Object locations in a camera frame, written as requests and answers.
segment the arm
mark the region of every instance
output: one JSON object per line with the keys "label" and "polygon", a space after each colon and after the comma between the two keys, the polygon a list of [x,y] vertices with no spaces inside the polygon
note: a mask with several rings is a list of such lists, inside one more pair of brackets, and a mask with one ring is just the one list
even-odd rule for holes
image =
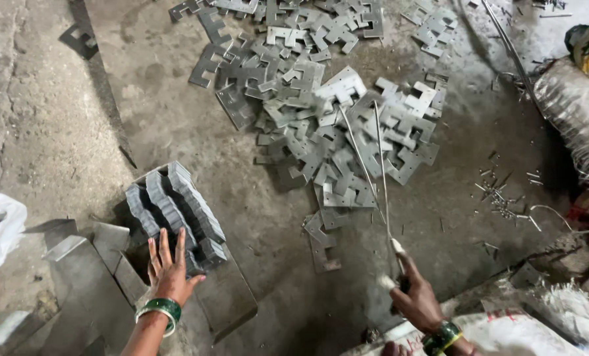
{"label": "arm", "polygon": [[[412,258],[403,253],[399,253],[397,256],[401,258],[402,263],[407,269],[407,278],[411,287],[407,294],[402,293],[400,288],[396,287],[392,289],[389,294],[393,300],[393,305],[419,331],[425,334],[437,333],[444,320],[444,316],[435,298],[431,284],[417,271]],[[475,351],[473,344],[468,342],[463,336],[449,346],[444,353],[448,356],[480,356]]]}
{"label": "arm", "polygon": [[[184,261],[184,229],[180,229],[178,243],[176,244],[176,263],[172,261],[169,252],[167,230],[160,230],[160,249],[156,252],[156,242],[148,239],[150,246],[150,264],[147,273],[152,284],[153,298],[169,298],[178,303],[180,307],[193,293],[193,288],[203,281],[205,276],[196,276],[185,280]],[[168,318],[165,314],[150,311],[143,314],[136,323],[136,327],[127,342],[122,356],[155,356],[160,342],[163,340]]]}

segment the finger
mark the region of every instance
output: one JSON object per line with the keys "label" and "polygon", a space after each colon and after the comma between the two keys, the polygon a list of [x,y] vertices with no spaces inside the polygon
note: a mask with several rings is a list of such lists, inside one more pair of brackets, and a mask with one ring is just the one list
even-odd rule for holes
{"label": "finger", "polygon": [[187,291],[189,292],[189,295],[191,295],[191,293],[193,292],[193,288],[196,286],[196,284],[202,282],[206,278],[207,277],[204,274],[201,274],[199,276],[195,276],[195,277],[189,279],[187,281]]}
{"label": "finger", "polygon": [[160,261],[163,268],[170,268],[172,266],[172,255],[169,253],[169,239],[167,238],[167,229],[164,227],[160,230],[160,247],[158,248]]}
{"label": "finger", "polygon": [[158,259],[158,254],[156,254],[156,241],[153,238],[147,239],[147,243],[150,248],[150,262],[152,263],[152,268],[154,268],[154,273],[158,275],[158,271],[160,271],[160,260]]}
{"label": "finger", "polygon": [[147,275],[150,277],[150,286],[156,284],[156,271],[154,271],[154,266],[152,263],[147,264]]}
{"label": "finger", "polygon": [[396,343],[394,343],[393,341],[389,341],[386,344],[384,344],[384,348],[382,349],[382,356],[399,356],[400,355],[400,349],[398,348],[398,345]]}
{"label": "finger", "polygon": [[402,293],[402,291],[400,290],[400,288],[393,288],[390,292],[389,295],[391,296],[391,299],[393,300],[394,304],[398,307],[407,307],[409,305],[411,305],[413,303],[413,301],[411,300],[411,298]]}
{"label": "finger", "polygon": [[405,266],[405,270],[407,273],[407,277],[411,283],[416,283],[417,281],[423,279],[420,271],[417,270],[417,266],[415,265],[415,261],[407,255],[406,253],[397,253],[396,256],[402,261],[402,264]]}
{"label": "finger", "polygon": [[184,268],[184,239],[185,239],[185,231],[184,227],[180,228],[180,233],[178,234],[178,242],[176,243],[176,254],[174,257],[176,258],[176,264],[180,265]]}

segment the green bangle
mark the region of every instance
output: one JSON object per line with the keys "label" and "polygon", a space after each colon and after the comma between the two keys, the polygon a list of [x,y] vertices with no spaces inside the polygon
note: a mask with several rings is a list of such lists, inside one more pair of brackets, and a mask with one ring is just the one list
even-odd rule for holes
{"label": "green bangle", "polygon": [[462,331],[455,324],[444,320],[436,333],[427,335],[422,340],[424,353],[428,356],[442,355],[447,348],[462,336]]}
{"label": "green bangle", "polygon": [[136,311],[134,315],[134,319],[138,322],[138,318],[147,313],[147,312],[155,312],[159,311],[169,318],[169,322],[167,323],[167,327],[165,328],[165,334],[163,337],[166,338],[169,335],[172,335],[176,330],[176,324],[180,320],[180,313],[182,309],[178,303],[174,302],[172,299],[169,298],[156,298],[152,299],[145,304],[143,308],[139,311]]}

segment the hand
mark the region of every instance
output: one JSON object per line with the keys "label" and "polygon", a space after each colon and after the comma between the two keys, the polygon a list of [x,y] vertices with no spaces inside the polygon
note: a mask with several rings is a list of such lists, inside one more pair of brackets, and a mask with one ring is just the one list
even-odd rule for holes
{"label": "hand", "polygon": [[176,243],[176,263],[172,261],[172,256],[169,253],[169,241],[165,228],[160,230],[158,253],[156,253],[156,241],[153,238],[147,240],[150,246],[150,263],[147,266],[147,274],[152,283],[153,296],[154,298],[172,299],[181,308],[193,293],[196,284],[207,278],[201,275],[188,281],[185,280],[184,235],[184,228],[181,227],[178,243]]}
{"label": "hand", "polygon": [[403,253],[396,255],[407,270],[411,287],[408,294],[402,293],[398,287],[393,288],[389,292],[393,305],[419,331],[425,334],[437,332],[444,317],[431,284],[417,271],[412,258]]}

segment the left hand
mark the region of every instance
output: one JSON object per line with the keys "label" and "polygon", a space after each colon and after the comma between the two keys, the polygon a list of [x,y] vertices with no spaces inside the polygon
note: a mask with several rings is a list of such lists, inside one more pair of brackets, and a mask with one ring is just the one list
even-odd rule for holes
{"label": "left hand", "polygon": [[178,243],[176,243],[176,263],[172,261],[169,252],[169,240],[165,228],[160,230],[158,253],[156,253],[156,241],[153,238],[148,239],[150,263],[147,266],[147,273],[152,284],[153,298],[172,299],[181,308],[193,293],[196,284],[207,278],[200,275],[188,281],[185,280],[184,239],[184,228],[180,228]]}

